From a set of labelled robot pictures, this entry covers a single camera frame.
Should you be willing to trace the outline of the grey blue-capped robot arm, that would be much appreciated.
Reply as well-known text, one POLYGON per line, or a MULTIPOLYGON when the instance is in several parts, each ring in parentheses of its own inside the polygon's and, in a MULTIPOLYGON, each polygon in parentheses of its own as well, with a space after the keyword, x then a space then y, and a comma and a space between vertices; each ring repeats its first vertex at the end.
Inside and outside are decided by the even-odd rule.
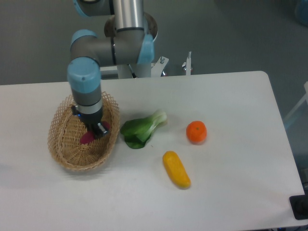
POLYGON ((102 122, 102 66, 149 64, 154 59, 154 39, 145 31, 142 0, 75 0, 76 11, 84 16, 115 16, 116 35, 98 38, 93 31, 82 29, 71 39, 71 61, 67 67, 75 105, 72 113, 79 117, 91 141, 108 134, 102 122))

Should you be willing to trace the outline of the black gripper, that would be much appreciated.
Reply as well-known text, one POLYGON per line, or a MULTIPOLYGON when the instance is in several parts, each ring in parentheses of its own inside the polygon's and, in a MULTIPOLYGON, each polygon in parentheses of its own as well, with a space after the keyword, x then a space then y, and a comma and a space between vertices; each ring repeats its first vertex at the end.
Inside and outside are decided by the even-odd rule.
POLYGON ((71 106, 72 115, 77 116, 79 120, 85 125, 87 129, 95 126, 95 138, 100 139, 107 135, 110 131, 110 124, 108 122, 101 122, 103 116, 102 108, 93 114, 83 114, 77 110, 77 106, 71 106))

